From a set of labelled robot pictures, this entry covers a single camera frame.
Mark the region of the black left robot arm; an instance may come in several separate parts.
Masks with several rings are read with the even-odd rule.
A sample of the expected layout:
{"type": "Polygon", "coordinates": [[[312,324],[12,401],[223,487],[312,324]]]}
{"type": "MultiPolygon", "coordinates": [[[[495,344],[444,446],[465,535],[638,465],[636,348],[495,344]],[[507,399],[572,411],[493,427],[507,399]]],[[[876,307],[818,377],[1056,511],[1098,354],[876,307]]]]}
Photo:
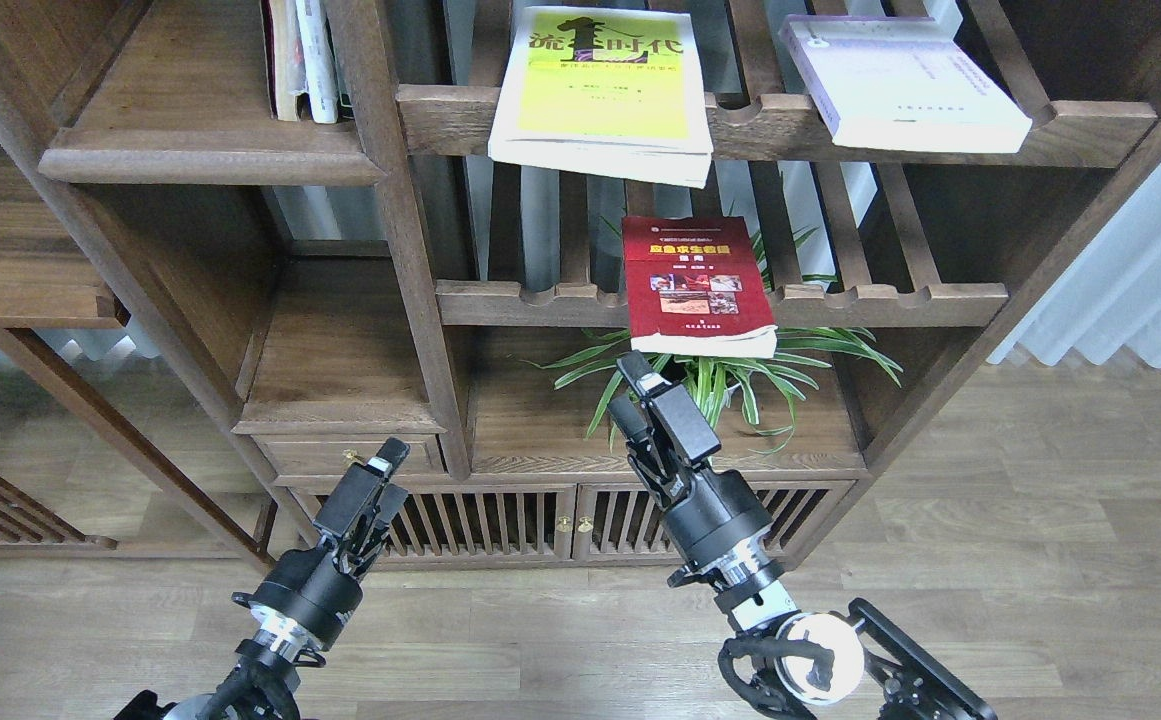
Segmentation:
{"type": "Polygon", "coordinates": [[[361,579],[382,553],[408,491],[391,482],[408,458],[406,442],[389,438],[369,459],[353,459],[313,525],[320,539],[287,550],[254,593],[232,600],[259,629],[237,647],[237,661],[212,693],[158,705],[142,691],[118,719],[297,719],[298,667],[320,667],[320,653],[341,635],[362,602],[361,579]]]}

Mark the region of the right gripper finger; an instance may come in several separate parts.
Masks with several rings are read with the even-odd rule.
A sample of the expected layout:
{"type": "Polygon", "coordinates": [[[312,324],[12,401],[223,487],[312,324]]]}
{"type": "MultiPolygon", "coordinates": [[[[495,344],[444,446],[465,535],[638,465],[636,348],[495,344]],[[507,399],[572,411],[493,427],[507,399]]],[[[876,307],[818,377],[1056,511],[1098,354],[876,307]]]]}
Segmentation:
{"type": "Polygon", "coordinates": [[[610,401],[610,415],[626,438],[627,458],[639,471],[656,470],[652,429],[640,406],[626,395],[610,401]]]}
{"type": "Polygon", "coordinates": [[[688,389],[680,383],[668,382],[652,370],[646,357],[639,351],[618,357],[616,368],[632,393],[639,397],[639,406],[661,439],[685,462],[704,462],[721,449],[720,438],[704,418],[688,389]]]}

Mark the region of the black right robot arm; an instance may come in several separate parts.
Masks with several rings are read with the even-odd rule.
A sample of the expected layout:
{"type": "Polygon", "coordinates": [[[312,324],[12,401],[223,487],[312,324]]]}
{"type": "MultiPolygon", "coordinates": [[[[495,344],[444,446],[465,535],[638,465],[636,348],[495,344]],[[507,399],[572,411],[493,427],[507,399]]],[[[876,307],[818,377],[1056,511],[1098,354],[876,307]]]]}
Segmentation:
{"type": "Polygon", "coordinates": [[[810,719],[868,676],[884,694],[882,719],[995,717],[872,603],[850,602],[844,615],[800,610],[780,583],[783,566],[764,550],[776,519],[740,471],[712,468],[720,439],[690,393],[640,352],[616,366],[632,396],[612,399],[610,413],[682,555],[668,584],[713,589],[734,629],[717,653],[731,691],[764,717],[810,719]]]}

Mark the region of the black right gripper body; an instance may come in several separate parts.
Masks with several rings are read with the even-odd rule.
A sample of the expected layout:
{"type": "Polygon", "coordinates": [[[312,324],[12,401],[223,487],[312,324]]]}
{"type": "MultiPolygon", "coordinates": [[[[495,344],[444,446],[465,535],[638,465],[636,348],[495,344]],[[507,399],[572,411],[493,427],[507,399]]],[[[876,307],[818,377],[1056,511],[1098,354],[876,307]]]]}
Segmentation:
{"type": "Polygon", "coordinates": [[[780,578],[780,562],[767,556],[763,538],[773,518],[740,471],[688,468],[680,459],[666,468],[654,460],[652,442],[627,442],[630,468],[662,511],[662,527],[684,566],[668,586],[705,583],[716,589],[764,589],[780,578]]]}

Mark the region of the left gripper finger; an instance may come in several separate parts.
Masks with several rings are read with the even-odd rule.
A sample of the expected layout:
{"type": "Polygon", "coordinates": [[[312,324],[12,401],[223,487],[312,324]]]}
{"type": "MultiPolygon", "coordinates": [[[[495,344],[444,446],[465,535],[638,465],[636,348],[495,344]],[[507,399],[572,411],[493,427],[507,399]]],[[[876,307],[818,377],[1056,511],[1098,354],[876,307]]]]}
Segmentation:
{"type": "Polygon", "coordinates": [[[406,442],[389,438],[375,456],[352,462],[315,516],[315,528],[334,541],[365,541],[366,512],[378,496],[380,488],[394,484],[394,471],[401,469],[408,452],[410,447],[406,442]]]}
{"type": "Polygon", "coordinates": [[[410,492],[401,485],[388,484],[380,488],[378,496],[375,497],[372,507],[365,516],[365,546],[385,543],[394,519],[405,505],[408,496],[410,492]]]}

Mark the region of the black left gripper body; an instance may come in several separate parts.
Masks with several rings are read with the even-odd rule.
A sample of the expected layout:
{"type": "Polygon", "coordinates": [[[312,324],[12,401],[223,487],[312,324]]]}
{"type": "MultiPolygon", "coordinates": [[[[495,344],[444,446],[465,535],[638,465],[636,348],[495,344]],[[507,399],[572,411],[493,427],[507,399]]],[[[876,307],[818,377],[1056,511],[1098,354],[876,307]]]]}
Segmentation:
{"type": "Polygon", "coordinates": [[[307,550],[288,550],[254,593],[235,593],[259,621],[254,638],[238,651],[325,651],[362,600],[362,575],[383,543],[323,537],[307,550]]]}

